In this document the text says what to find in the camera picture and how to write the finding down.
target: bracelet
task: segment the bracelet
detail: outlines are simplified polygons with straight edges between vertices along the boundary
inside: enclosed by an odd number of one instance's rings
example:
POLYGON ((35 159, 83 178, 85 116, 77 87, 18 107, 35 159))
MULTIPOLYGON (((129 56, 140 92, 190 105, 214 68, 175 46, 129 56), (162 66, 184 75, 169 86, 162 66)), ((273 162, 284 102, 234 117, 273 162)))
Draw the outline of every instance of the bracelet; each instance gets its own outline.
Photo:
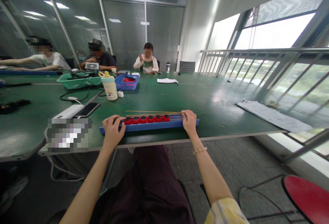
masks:
POLYGON ((201 149, 194 150, 193 154, 196 154, 196 153, 199 153, 199 152, 202 152, 202 151, 205 151, 205 150, 207 150, 207 147, 203 147, 201 149))

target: green table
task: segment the green table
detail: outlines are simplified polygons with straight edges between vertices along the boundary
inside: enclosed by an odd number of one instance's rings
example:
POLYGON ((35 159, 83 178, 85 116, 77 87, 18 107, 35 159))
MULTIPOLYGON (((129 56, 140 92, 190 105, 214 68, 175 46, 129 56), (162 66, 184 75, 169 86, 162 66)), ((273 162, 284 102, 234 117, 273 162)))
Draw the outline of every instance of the green table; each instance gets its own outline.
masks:
MULTIPOLYGON (((92 141, 89 151, 102 147, 103 136, 99 132, 102 121, 114 114, 126 116, 126 110, 180 112, 194 111, 200 119, 197 132, 201 140, 243 137, 284 130, 237 107, 243 98, 260 101, 265 95, 261 88, 241 81, 227 82, 211 74, 181 73, 159 75, 142 74, 135 91, 124 91, 124 97, 108 101, 98 97, 100 106, 89 116, 93 120, 92 141), (157 78, 173 78, 178 84, 159 84, 157 78)), ((189 141, 183 128, 159 129, 126 133, 118 148, 172 144, 189 141)), ((43 148, 39 154, 46 155, 43 148)))
MULTIPOLYGON (((44 144, 44 131, 48 119, 72 105, 59 97, 68 91, 56 83, 58 76, 45 75, 0 75, 8 83, 35 83, 29 86, 0 88, 0 103, 15 102, 19 99, 32 103, 20 107, 13 113, 0 115, 0 161, 27 159, 44 144)), ((86 103, 99 90, 91 89, 86 103)), ((87 90, 75 92, 72 96, 85 97, 87 90)))

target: dark trousers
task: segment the dark trousers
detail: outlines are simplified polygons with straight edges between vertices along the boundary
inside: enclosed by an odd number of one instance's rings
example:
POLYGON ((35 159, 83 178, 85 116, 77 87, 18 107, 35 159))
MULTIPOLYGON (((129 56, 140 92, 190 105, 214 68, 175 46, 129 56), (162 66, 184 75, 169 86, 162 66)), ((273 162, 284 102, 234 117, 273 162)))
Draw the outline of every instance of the dark trousers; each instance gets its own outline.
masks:
POLYGON ((97 201, 91 223, 193 223, 166 146, 137 147, 134 166, 97 201))

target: white cardigan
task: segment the white cardigan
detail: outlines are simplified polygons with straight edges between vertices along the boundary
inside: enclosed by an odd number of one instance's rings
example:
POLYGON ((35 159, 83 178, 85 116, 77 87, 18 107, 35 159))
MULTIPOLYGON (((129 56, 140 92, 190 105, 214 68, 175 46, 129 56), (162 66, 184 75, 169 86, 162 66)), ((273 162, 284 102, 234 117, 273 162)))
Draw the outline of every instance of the white cardigan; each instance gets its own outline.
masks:
MULTIPOLYGON (((155 57, 152 56, 152 60, 153 60, 153 69, 158 72, 159 71, 159 67, 158 67, 158 62, 157 59, 155 57)), ((141 66, 143 65, 143 61, 141 62, 139 60, 139 56, 136 59, 136 62, 134 64, 134 69, 139 69, 141 66)))

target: plastic basket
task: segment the plastic basket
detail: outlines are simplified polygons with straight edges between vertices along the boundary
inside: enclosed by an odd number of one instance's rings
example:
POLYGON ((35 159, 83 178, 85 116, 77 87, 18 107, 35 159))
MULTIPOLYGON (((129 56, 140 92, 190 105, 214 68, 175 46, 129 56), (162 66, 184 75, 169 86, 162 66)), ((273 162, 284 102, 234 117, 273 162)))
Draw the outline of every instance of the plastic basket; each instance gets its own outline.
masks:
MULTIPOLYGON (((85 76, 86 73, 76 73, 80 76, 85 76)), ((68 78, 72 78, 71 73, 64 74, 60 76, 56 81, 62 83, 66 89, 78 89, 83 88, 89 85, 101 85, 102 80, 100 77, 91 77, 91 78, 83 78, 83 79, 73 79, 68 80, 68 78)))
POLYGON ((127 76, 136 79, 136 82, 134 82, 134 83, 133 82, 123 82, 124 75, 119 75, 115 79, 115 83, 117 84, 118 90, 135 90, 136 89, 139 76, 138 75, 127 75, 127 76))

